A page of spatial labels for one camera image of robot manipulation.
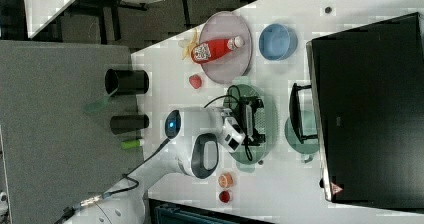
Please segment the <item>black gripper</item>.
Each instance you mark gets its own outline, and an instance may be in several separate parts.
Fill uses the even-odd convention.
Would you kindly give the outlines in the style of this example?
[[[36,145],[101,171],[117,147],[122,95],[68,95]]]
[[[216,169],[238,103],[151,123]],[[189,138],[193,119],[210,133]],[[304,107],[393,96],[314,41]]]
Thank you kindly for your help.
[[[235,108],[235,116],[247,135],[248,146],[260,146],[266,142],[265,109],[257,96],[241,97]]]

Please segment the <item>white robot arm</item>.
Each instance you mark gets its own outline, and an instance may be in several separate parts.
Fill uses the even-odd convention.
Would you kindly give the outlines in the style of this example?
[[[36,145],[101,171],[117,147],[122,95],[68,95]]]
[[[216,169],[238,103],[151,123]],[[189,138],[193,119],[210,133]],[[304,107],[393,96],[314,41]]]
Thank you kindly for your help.
[[[264,104],[256,96],[226,95],[222,107],[184,107],[169,113],[159,148],[113,187],[64,210],[54,224],[143,224],[143,195],[170,173],[205,179],[224,148],[238,162],[258,162],[266,142]]]

